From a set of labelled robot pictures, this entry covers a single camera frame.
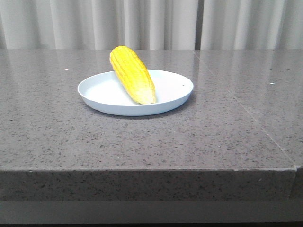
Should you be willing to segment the yellow corn cob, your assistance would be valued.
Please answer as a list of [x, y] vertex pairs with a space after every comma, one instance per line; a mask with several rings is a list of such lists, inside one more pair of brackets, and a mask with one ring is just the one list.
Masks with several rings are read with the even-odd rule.
[[110, 63], [128, 95], [138, 104], [156, 103], [156, 90], [151, 76], [136, 52], [118, 46], [110, 53]]

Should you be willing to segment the light blue round plate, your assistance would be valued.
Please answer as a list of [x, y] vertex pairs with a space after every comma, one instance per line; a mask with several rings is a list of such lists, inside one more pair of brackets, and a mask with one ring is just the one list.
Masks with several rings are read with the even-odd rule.
[[156, 88], [157, 102], [141, 105], [125, 91], [114, 71], [100, 73], [84, 79], [78, 93], [91, 108], [120, 116], [148, 116], [164, 113], [183, 105], [193, 91], [193, 82], [180, 74], [149, 70]]

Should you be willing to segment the grey pleated curtain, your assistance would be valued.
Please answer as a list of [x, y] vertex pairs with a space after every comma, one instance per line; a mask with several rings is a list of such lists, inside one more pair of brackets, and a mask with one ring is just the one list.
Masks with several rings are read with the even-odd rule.
[[300, 0], [3, 0], [2, 49], [302, 49]]

